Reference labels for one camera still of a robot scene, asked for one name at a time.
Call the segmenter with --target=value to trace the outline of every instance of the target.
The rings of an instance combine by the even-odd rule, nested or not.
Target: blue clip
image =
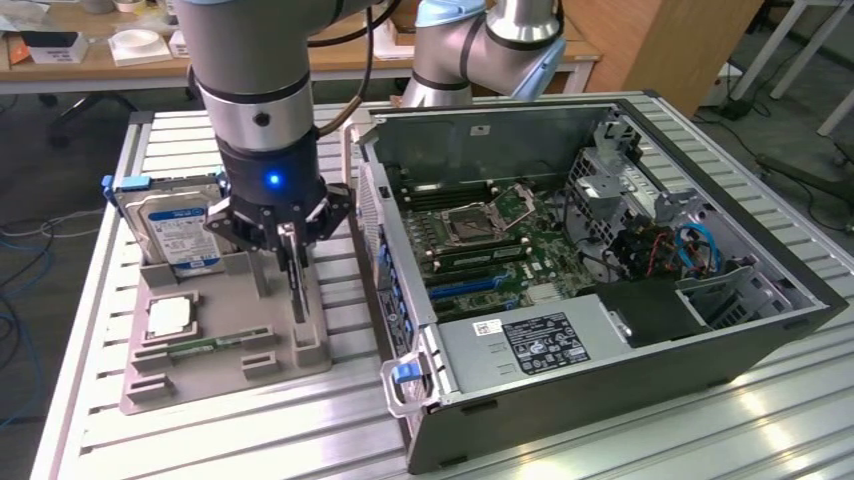
[[[118,216],[122,217],[124,215],[121,215],[121,209],[118,208],[118,201],[116,200],[116,195],[112,191],[113,180],[114,180],[114,177],[112,175],[104,175],[104,177],[101,178],[101,195],[104,195],[104,198],[106,199],[109,204],[113,207],[116,207],[116,210],[118,211]]]
[[[118,187],[124,192],[140,192],[150,189],[150,177],[137,175],[132,177],[124,177],[121,179],[121,186]]]
[[[421,369],[414,363],[404,363],[390,370],[390,379],[397,385],[420,380],[420,378]]]

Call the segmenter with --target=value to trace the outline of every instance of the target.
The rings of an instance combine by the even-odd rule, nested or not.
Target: white hard drive label
[[[475,327],[475,334],[480,337],[483,335],[491,335],[492,333],[501,332],[501,319],[487,320],[485,322],[475,322],[471,324]]]
[[[204,230],[204,209],[184,208],[148,214],[162,255],[181,270],[209,267],[220,259],[213,234]]]

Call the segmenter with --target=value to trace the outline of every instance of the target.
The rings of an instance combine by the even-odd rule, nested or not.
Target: aluminum extrusion table
[[[665,102],[624,96],[839,294],[852,299],[851,257]],[[317,107],[318,122],[338,108]],[[336,138],[320,144],[321,170],[332,179],[340,176],[338,153]],[[684,185],[664,159],[647,155],[643,162],[665,186]],[[204,112],[162,113],[150,122],[130,125],[118,175],[205,173],[217,164]],[[410,478],[397,424],[385,411],[376,343],[345,227],[317,245],[313,256],[332,370],[124,416],[116,404],[138,249],[108,209],[33,479]],[[417,479],[779,478],[795,473],[836,478],[852,472],[854,310],[848,309],[728,385]]]

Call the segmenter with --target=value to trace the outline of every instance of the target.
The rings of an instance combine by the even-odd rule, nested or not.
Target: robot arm
[[[376,0],[178,0],[190,83],[208,110],[228,198],[206,227],[289,273],[346,216],[346,185],[318,172],[308,37]]]
[[[545,89],[565,50],[555,0],[421,0],[406,107],[471,103],[471,83],[517,100]]]
[[[532,100],[565,46],[553,1],[499,0],[487,14],[484,0],[422,0],[404,104],[468,103],[469,82]],[[292,278],[305,247],[329,237],[352,205],[348,186],[326,185],[318,172],[308,37],[374,2],[176,1],[190,84],[226,175],[228,198],[208,212],[206,227],[244,250],[273,252]]]

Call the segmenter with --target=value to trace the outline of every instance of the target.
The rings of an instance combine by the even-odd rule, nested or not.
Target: sticker
[[[204,230],[204,209],[184,208],[148,215],[166,262],[180,270],[209,267],[220,253],[213,234]]]
[[[509,323],[503,328],[519,367],[528,375],[589,360],[563,313]]]
[[[504,248],[503,250],[497,250],[492,254],[492,258],[497,259],[497,258],[504,258],[504,257],[512,257],[512,256],[519,255],[520,253],[521,253],[521,247]]]
[[[487,320],[484,322],[475,322],[471,324],[475,327],[475,334],[481,337],[483,335],[492,335],[501,332],[501,319]]]
[[[492,257],[471,257],[471,258],[463,258],[460,260],[455,260],[450,262],[450,266],[457,267],[460,265],[468,265],[471,263],[483,263],[483,262],[488,262],[492,260]]]
[[[475,125],[473,127],[471,127],[471,136],[472,137],[483,137],[484,135],[489,134],[489,130],[492,129],[492,127],[489,127],[488,125]]]

